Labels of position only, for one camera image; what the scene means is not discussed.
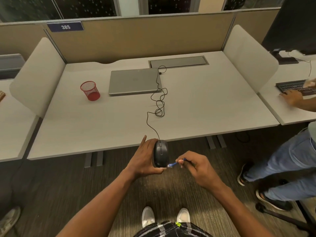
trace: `blue sign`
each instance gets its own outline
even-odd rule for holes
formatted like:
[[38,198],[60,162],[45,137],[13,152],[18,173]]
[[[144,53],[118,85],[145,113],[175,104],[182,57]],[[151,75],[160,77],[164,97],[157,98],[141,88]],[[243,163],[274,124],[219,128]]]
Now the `blue sign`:
[[61,32],[61,31],[83,31],[84,28],[81,21],[77,22],[58,22],[47,24],[51,32]]

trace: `blue jeans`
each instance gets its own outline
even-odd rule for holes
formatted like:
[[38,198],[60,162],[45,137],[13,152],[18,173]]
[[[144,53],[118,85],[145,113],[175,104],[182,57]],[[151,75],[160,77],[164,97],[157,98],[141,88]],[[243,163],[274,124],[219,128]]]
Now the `blue jeans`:
[[[244,178],[248,181],[262,179],[268,175],[316,167],[316,143],[306,129],[273,153],[269,160],[255,164]],[[264,192],[272,200],[301,200],[316,196],[316,173]]]

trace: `closed silver laptop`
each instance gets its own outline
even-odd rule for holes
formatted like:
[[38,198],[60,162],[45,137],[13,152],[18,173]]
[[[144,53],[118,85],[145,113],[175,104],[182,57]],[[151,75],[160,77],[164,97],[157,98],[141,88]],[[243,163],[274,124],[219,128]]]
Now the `closed silver laptop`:
[[158,88],[158,68],[111,71],[109,95],[154,92]]

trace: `computer monitor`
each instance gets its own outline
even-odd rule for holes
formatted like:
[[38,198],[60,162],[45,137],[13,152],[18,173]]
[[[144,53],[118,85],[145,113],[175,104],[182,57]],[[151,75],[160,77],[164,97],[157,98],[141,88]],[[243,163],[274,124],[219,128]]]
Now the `computer monitor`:
[[316,0],[285,0],[262,46],[279,64],[298,63],[292,57],[282,58],[279,51],[316,54]]

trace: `black shoe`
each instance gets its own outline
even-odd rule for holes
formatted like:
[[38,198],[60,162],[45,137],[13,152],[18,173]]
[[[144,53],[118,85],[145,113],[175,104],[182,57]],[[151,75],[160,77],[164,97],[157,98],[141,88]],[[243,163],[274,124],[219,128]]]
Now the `black shoe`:
[[247,162],[246,164],[244,164],[241,168],[241,172],[239,174],[239,176],[237,177],[237,181],[241,186],[245,186],[247,183],[249,183],[248,180],[246,180],[244,178],[244,173],[248,172],[248,170],[253,166],[252,162]]
[[263,192],[256,190],[256,196],[259,200],[272,205],[274,208],[280,211],[290,211],[293,209],[292,204],[289,201],[271,200],[267,198]]

